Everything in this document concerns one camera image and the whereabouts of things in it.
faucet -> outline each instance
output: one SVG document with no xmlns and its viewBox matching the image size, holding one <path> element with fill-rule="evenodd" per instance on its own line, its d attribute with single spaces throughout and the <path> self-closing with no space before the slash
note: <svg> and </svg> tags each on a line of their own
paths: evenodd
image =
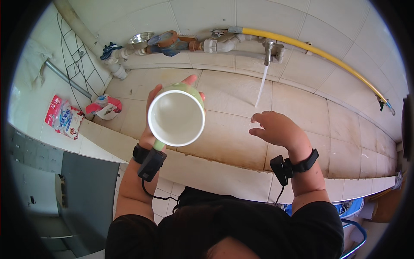
<svg viewBox="0 0 414 259">
<path fill-rule="evenodd" d="M 274 47 L 274 41 L 272 39 L 265 39 L 265 41 L 263 42 L 263 47 L 266 50 L 266 54 L 265 54 L 265 66 L 270 66 L 270 63 L 273 60 L 272 57 L 272 49 Z"/>
</svg>

yellow gas hose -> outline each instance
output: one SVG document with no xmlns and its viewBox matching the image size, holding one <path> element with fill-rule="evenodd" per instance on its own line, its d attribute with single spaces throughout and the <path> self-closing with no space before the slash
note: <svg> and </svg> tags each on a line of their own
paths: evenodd
<svg viewBox="0 0 414 259">
<path fill-rule="evenodd" d="M 346 63 L 342 62 L 340 59 L 318 49 L 315 48 L 309 44 L 306 44 L 304 42 L 280 35 L 280 34 L 276 34 L 276 33 L 271 33 L 268 31 L 261 31 L 261 30 L 256 30 L 256 29 L 251 29 L 251 28 L 244 28 L 243 27 L 243 34 L 250 34 L 250 35 L 254 35 L 254 36 L 260 36 L 260 37 L 265 37 L 265 38 L 270 38 L 270 39 L 274 39 L 277 41 L 282 41 L 286 44 L 290 44 L 293 46 L 297 46 L 299 48 L 303 48 L 305 50 L 308 50 L 310 52 L 313 52 L 315 54 L 318 54 L 324 58 L 326 58 L 329 61 L 332 61 L 333 63 L 337 64 L 338 66 L 342 67 L 343 69 L 347 70 L 348 72 L 350 72 L 351 74 L 353 74 L 354 76 L 356 76 L 359 80 L 361 80 L 362 82 L 364 82 L 369 88 L 371 88 L 374 93 L 376 95 L 378 95 L 383 101 L 384 103 L 392 109 L 391 105 L 388 103 L 387 99 L 380 93 L 380 91 L 378 91 L 378 89 L 376 89 L 365 77 L 363 77 L 360 73 L 358 73 L 357 71 L 355 71 L 353 68 L 351 68 L 349 65 L 347 65 Z"/>
</svg>

hand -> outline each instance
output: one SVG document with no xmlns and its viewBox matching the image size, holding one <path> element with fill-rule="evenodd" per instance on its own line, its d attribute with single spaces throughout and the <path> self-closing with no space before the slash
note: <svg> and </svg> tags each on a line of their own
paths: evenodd
<svg viewBox="0 0 414 259">
<path fill-rule="evenodd" d="M 190 75 L 189 77 L 187 77 L 186 79 L 184 79 L 183 81 L 181 81 L 182 83 L 188 84 L 188 85 L 192 85 L 195 81 L 197 80 L 197 76 L 196 75 Z M 152 134 L 149 126 L 148 126 L 148 109 L 150 104 L 152 103 L 152 101 L 154 100 L 154 98 L 156 97 L 156 95 L 158 94 L 158 92 L 162 89 L 162 84 L 158 84 L 151 92 L 149 92 L 148 95 L 148 99 L 147 99 L 147 108 L 145 111 L 145 116 L 147 118 L 147 125 L 145 126 L 145 130 L 141 135 L 140 138 L 140 142 L 139 145 L 145 149 L 150 150 L 152 148 L 152 146 L 154 145 L 155 142 L 155 137 Z M 205 100 L 205 95 L 203 92 L 199 92 L 201 95 L 202 100 Z M 166 147 L 164 146 L 164 148 L 161 150 L 162 152 L 165 152 Z"/>
<path fill-rule="evenodd" d="M 249 133 L 270 144 L 285 147 L 289 153 L 310 145 L 306 133 L 291 119 L 274 111 L 256 113 L 250 121 L 260 123 L 263 128 L 252 128 Z"/>
</svg>

plastic bag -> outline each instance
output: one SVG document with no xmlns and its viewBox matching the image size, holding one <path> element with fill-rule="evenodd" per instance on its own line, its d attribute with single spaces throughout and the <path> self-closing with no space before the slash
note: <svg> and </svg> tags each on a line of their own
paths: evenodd
<svg viewBox="0 0 414 259">
<path fill-rule="evenodd" d="M 45 122 L 57 133 L 64 134 L 74 140 L 78 139 L 79 126 L 83 119 L 83 112 L 72 107 L 68 100 L 55 95 L 49 106 Z"/>
<path fill-rule="evenodd" d="M 104 120 L 115 118 L 121 111 L 121 101 L 107 94 L 99 96 L 92 104 L 86 106 L 86 114 L 92 113 Z"/>
</svg>

mug handle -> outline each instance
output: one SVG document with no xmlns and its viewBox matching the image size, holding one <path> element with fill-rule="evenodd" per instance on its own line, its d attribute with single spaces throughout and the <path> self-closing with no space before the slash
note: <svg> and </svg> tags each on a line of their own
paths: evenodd
<svg viewBox="0 0 414 259">
<path fill-rule="evenodd" d="M 155 150 L 157 151 L 161 151 L 161 149 L 163 149 L 163 147 L 165 146 L 164 143 L 162 143 L 161 141 L 159 141 L 157 138 L 155 139 L 154 145 L 152 146 Z"/>
</svg>

